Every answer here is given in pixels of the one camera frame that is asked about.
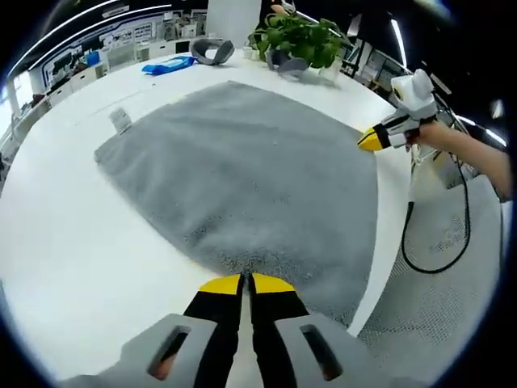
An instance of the potted plant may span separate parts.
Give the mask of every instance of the potted plant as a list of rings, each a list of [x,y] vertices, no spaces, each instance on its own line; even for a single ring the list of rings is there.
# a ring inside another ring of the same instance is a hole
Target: potted plant
[[[301,58],[315,69],[329,68],[341,48],[350,45],[339,27],[327,19],[311,23],[298,15],[271,14],[265,24],[266,28],[257,28],[248,37],[263,61],[268,51],[281,52],[283,57]]]

